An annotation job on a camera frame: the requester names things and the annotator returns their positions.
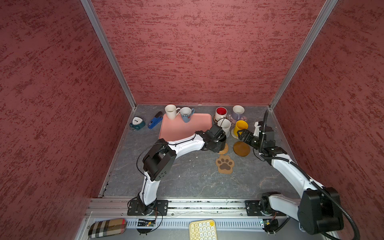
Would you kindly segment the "brown paw print coaster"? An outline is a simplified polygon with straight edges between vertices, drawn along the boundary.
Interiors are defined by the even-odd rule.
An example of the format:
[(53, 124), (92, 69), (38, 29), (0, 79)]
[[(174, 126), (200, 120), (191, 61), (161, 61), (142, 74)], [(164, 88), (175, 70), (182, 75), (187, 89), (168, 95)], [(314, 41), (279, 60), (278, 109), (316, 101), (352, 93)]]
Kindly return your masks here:
[(235, 162), (228, 155), (220, 155), (216, 159), (216, 166), (220, 174), (230, 175), (233, 173)]

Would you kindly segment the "yellow mug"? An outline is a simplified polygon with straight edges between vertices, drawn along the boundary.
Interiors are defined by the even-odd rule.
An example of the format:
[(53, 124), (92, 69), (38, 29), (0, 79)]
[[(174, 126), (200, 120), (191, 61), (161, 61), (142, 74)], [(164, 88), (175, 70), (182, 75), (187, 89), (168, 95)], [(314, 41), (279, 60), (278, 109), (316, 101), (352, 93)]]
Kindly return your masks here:
[(238, 131), (247, 130), (248, 127), (249, 125), (246, 121), (243, 121), (243, 120), (237, 121), (234, 127), (234, 136), (238, 138), (239, 137)]

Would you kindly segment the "pink flower coaster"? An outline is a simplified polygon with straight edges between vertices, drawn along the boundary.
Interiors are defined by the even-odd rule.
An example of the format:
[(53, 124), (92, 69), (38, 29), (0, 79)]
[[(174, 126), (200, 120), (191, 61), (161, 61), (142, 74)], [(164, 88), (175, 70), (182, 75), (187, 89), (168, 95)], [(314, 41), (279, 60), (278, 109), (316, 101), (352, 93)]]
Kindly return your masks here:
[(231, 122), (232, 126), (235, 126), (237, 121), (248, 121), (248, 118), (246, 116), (241, 116), (240, 119), (234, 119), (232, 114), (228, 114), (227, 119)]

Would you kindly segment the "white mug red inside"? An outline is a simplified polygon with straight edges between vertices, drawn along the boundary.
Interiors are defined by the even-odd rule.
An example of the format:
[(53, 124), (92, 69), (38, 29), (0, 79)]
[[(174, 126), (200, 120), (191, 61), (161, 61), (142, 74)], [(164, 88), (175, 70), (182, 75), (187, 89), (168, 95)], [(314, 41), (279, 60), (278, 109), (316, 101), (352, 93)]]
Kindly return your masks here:
[(215, 111), (215, 121), (219, 121), (227, 117), (228, 111), (224, 107), (218, 107)]

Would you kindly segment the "large round wooden coaster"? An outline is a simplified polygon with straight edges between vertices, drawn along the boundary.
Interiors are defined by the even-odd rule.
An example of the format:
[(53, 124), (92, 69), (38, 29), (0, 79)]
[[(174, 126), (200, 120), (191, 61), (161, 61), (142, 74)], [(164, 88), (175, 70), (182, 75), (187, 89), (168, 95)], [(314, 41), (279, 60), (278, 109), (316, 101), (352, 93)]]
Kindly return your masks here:
[(240, 157), (246, 157), (250, 154), (251, 148), (246, 143), (238, 141), (234, 144), (233, 150), (236, 155)]

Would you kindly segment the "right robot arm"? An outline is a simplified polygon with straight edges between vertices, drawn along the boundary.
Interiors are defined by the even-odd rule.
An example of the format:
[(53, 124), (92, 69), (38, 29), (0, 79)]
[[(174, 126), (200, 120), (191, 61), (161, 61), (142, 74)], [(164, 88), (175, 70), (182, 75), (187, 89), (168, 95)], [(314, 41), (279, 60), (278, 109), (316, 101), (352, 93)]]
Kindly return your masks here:
[(297, 191), (299, 198), (291, 199), (277, 192), (264, 193), (259, 201), (259, 210), (265, 216), (277, 212), (299, 222), (310, 234), (321, 234), (333, 240), (331, 232), (344, 228), (344, 220), (350, 223), (355, 240), (361, 238), (357, 224), (342, 207), (340, 195), (334, 188), (327, 188), (310, 177), (287, 152), (276, 145), (274, 132), (268, 126), (258, 126), (256, 136), (248, 130), (239, 130), (240, 141), (258, 150), (260, 158), (278, 170)]

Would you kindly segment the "lavender mug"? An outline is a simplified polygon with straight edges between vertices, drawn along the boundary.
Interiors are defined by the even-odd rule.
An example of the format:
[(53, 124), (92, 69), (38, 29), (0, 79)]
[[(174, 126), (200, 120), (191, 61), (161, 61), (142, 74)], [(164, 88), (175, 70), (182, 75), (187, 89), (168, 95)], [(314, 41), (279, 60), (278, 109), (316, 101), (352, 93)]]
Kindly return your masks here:
[(233, 106), (232, 117), (235, 121), (239, 121), (245, 112), (245, 108), (240, 105)]

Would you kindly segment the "woven rattan coaster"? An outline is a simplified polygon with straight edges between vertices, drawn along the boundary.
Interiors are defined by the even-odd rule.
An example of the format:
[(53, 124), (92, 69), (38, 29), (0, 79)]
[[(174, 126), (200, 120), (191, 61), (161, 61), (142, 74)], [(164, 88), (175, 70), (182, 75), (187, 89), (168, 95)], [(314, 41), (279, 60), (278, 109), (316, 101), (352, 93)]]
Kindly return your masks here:
[(225, 154), (227, 154), (228, 153), (228, 151), (229, 151), (229, 145), (228, 144), (225, 144), (225, 147), (224, 147), (224, 149), (223, 150), (221, 150), (221, 151), (219, 151), (219, 155), (225, 155)]

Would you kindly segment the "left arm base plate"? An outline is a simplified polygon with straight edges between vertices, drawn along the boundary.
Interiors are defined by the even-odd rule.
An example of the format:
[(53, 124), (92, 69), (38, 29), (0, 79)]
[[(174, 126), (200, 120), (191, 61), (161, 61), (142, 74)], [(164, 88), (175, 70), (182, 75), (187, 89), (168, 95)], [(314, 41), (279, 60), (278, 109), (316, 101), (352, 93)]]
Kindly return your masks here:
[(169, 201), (156, 200), (146, 206), (140, 199), (131, 199), (128, 204), (128, 216), (166, 216), (168, 212)]

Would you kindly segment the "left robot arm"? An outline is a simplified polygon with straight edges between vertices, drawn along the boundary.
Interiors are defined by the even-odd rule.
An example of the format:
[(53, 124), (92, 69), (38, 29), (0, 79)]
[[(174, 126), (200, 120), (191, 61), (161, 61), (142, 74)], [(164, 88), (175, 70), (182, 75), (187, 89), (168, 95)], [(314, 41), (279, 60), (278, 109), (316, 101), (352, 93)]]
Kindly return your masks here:
[(205, 132), (196, 131), (192, 136), (181, 140), (157, 140), (143, 157), (141, 174), (144, 175), (144, 183), (137, 197), (139, 211), (143, 215), (149, 215), (155, 210), (160, 181), (170, 171), (177, 158), (202, 150), (219, 153), (224, 150), (226, 139), (225, 131), (218, 125), (213, 125)]

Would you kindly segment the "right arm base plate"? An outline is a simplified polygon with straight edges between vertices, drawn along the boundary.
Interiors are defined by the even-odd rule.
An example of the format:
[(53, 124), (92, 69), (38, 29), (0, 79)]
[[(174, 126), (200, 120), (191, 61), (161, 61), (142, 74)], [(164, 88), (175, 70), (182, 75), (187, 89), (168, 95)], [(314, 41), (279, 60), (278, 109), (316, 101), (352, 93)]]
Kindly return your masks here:
[(266, 200), (246, 200), (245, 208), (247, 216), (252, 217), (282, 217), (285, 214), (273, 210)]

